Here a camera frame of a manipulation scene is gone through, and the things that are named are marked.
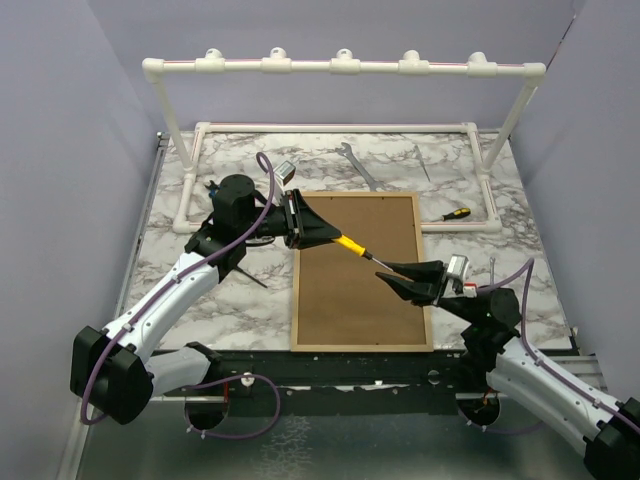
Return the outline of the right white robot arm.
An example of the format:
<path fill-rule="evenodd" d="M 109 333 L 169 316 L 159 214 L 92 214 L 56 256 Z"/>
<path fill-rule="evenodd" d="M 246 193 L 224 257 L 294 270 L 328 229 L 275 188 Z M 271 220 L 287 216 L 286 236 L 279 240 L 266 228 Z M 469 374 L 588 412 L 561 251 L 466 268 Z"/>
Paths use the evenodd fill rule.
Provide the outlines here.
<path fill-rule="evenodd" d="M 526 298 L 510 283 L 532 274 L 528 260 L 515 274 L 488 285 L 466 279 L 468 259 L 448 263 L 389 263 L 378 273 L 402 300 L 440 308 L 466 322 L 459 367 L 469 390 L 503 393 L 537 416 L 583 457 L 596 479 L 639 476 L 639 402 L 622 402 L 578 379 L 526 337 Z"/>

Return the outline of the small yellow screwdriver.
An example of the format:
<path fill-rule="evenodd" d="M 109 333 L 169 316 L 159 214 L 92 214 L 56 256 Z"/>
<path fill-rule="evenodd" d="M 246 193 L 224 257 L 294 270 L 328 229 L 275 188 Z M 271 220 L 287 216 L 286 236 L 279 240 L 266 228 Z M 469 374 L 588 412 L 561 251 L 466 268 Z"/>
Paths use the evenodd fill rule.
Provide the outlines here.
<path fill-rule="evenodd" d="M 378 258 L 376 258 L 372 253 L 370 253 L 365 247 L 361 246 L 351 238 L 342 235 L 339 238 L 333 239 L 333 242 L 344 247 L 350 252 L 356 254 L 357 256 L 364 258 L 366 260 L 372 261 L 377 265 L 381 266 L 384 269 L 392 271 L 392 268 L 386 263 L 382 262 Z"/>

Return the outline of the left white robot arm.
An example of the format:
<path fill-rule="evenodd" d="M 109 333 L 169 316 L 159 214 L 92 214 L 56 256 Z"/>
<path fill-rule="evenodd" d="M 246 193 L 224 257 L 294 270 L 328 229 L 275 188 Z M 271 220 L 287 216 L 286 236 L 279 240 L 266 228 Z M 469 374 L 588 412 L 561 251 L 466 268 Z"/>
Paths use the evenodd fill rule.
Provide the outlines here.
<path fill-rule="evenodd" d="M 134 420 L 152 395 L 189 385 L 206 395 L 220 385 L 221 371 L 202 346 L 189 344 L 171 355 L 172 372 L 152 362 L 156 347 L 177 320 L 204 294 L 237 269 L 248 241 L 282 238 L 290 249 L 347 245 L 339 229 L 318 215 L 299 190 L 279 206 L 246 175 L 210 186 L 213 211 L 187 242 L 164 278 L 136 305 L 100 330 L 85 327 L 72 348 L 70 389 L 81 398 L 81 420 L 93 424 L 94 407 L 121 425 Z"/>

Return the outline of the wooden picture frame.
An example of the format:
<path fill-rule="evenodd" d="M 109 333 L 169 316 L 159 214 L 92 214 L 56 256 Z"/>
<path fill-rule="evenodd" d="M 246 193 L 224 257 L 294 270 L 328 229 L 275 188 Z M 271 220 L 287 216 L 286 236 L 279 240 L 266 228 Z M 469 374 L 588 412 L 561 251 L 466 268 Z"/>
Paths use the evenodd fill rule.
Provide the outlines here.
<path fill-rule="evenodd" d="M 336 244 L 295 254 L 291 348 L 298 352 L 430 352 L 431 312 L 376 277 L 381 262 L 426 259 L 415 192 L 307 192 L 311 208 L 369 250 Z"/>

